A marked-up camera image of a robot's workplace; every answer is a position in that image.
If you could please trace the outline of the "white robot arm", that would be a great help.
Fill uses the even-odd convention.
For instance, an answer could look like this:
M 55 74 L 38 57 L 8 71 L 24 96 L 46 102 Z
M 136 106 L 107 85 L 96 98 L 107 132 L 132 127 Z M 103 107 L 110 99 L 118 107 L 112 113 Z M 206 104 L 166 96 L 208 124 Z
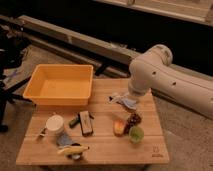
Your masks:
M 143 96 L 152 88 L 213 119 L 213 82 L 171 68 L 172 59 L 171 50 L 162 44 L 134 58 L 129 65 L 129 93 Z

